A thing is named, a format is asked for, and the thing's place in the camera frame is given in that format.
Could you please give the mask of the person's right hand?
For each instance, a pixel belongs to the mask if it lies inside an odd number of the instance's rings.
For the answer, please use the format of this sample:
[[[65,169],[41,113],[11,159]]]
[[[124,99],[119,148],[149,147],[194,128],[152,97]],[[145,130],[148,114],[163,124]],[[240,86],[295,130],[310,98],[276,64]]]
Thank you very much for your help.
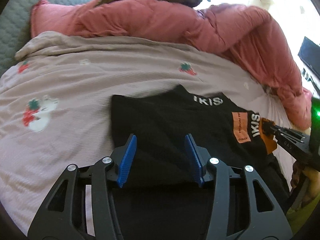
[[[298,191],[298,196],[293,202],[294,210],[310,204],[319,195],[319,172],[309,166],[305,166],[298,161],[293,165],[291,186],[296,189],[302,186]]]

